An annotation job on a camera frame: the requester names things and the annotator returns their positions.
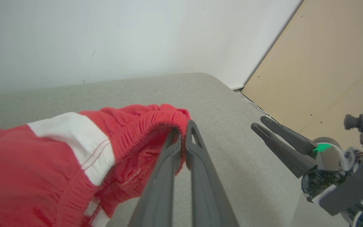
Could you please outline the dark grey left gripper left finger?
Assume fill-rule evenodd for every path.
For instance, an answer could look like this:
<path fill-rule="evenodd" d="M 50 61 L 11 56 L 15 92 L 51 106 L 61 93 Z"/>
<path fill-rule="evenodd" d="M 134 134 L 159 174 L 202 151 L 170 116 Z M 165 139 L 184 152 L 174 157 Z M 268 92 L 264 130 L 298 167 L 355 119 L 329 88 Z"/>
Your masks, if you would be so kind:
<path fill-rule="evenodd" d="M 171 227 L 173 186 L 181 165 L 181 134 L 173 127 L 129 221 L 129 227 Z"/>

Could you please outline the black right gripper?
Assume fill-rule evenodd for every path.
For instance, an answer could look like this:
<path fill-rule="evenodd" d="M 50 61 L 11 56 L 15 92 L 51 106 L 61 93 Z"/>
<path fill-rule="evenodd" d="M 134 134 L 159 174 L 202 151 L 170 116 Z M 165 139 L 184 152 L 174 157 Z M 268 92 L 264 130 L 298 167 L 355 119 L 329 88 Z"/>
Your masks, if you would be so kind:
<path fill-rule="evenodd" d="M 251 129 L 295 177 L 303 176 L 301 187 L 307 200 L 332 216 L 342 215 L 351 227 L 363 227 L 363 149 L 343 150 L 328 137 L 315 143 L 266 116 L 260 121 L 273 133 L 257 123 Z M 313 151 L 315 160 L 307 156 Z"/>

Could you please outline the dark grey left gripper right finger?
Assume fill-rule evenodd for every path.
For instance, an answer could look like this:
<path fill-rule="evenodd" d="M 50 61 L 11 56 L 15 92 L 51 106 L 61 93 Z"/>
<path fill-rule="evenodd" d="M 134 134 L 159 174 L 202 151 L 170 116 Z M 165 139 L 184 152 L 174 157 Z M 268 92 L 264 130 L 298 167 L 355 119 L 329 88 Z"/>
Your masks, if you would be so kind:
<path fill-rule="evenodd" d="M 191 172 L 193 227 L 238 227 L 238 221 L 196 123 L 188 122 L 186 165 Z"/>

